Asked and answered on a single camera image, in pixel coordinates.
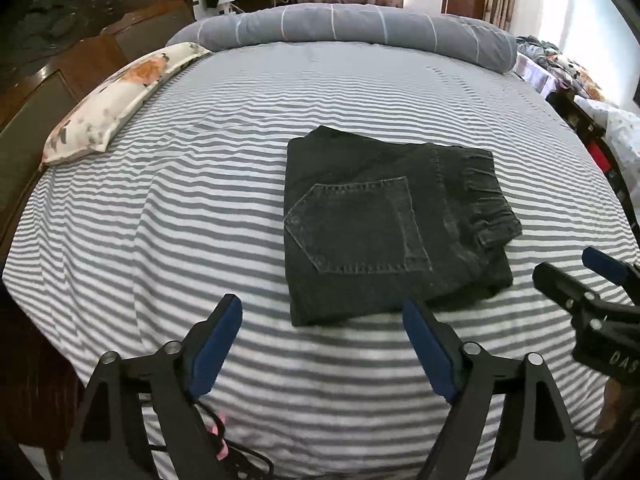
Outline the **dark grey denim pants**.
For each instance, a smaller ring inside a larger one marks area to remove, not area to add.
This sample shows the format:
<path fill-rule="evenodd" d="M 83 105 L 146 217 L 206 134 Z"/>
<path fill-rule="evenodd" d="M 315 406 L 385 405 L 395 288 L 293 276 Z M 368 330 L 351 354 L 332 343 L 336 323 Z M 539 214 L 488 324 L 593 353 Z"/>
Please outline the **dark grey denim pants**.
<path fill-rule="evenodd" d="M 283 226 L 296 326 L 496 296 L 513 282 L 506 245 L 522 232 L 490 151 L 328 127 L 288 144 Z"/>

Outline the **red box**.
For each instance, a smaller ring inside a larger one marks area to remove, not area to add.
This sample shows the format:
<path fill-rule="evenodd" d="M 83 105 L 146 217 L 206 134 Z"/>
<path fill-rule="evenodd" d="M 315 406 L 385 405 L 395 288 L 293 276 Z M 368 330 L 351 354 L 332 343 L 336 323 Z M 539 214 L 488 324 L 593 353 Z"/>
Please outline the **red box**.
<path fill-rule="evenodd" d="M 607 174 L 612 170 L 612 164 L 608 159 L 608 155 L 605 154 L 605 151 L 602 150 L 597 141 L 589 141 L 586 148 L 594 162 L 604 174 Z"/>

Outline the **white patterned cloth pile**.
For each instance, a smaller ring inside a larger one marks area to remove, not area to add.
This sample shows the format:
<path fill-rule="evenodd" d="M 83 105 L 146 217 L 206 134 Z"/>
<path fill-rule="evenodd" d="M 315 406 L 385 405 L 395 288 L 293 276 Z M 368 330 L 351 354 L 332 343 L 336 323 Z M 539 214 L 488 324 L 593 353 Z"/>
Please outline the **white patterned cloth pile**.
<path fill-rule="evenodd" d="M 639 116 L 607 102 L 575 96 L 574 102 L 605 130 L 604 140 L 613 152 L 630 188 L 639 186 Z"/>

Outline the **grey rolled duvet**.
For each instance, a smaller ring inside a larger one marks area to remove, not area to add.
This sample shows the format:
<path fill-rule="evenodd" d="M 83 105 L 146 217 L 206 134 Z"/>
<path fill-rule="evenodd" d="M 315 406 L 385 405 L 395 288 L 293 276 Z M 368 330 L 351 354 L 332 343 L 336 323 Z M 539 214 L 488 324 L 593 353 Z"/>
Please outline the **grey rolled duvet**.
<path fill-rule="evenodd" d="M 510 72 L 518 57 L 510 32 L 475 18 L 355 3 L 299 3 L 194 22 L 167 43 L 218 52 L 275 42 L 362 42 L 432 52 L 486 70 Z"/>

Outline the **floral pillow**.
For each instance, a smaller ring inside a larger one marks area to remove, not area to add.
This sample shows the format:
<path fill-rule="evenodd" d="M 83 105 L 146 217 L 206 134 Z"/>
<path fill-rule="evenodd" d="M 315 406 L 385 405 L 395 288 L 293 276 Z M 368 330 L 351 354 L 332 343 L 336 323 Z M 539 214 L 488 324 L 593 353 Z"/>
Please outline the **floral pillow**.
<path fill-rule="evenodd" d="M 182 42 L 137 58 L 85 96 L 51 130 L 40 164 L 54 166 L 104 153 L 111 140 L 157 90 L 210 51 Z"/>

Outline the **wooden headboard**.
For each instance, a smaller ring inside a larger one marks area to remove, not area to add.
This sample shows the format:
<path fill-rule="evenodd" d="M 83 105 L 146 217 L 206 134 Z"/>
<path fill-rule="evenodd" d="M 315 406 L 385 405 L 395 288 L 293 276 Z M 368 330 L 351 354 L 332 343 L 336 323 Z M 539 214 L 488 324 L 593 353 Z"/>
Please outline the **wooden headboard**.
<path fill-rule="evenodd" d="M 41 172 L 44 142 L 107 76 L 194 20 L 194 0 L 34 0 L 1 41 L 1 251 Z"/>

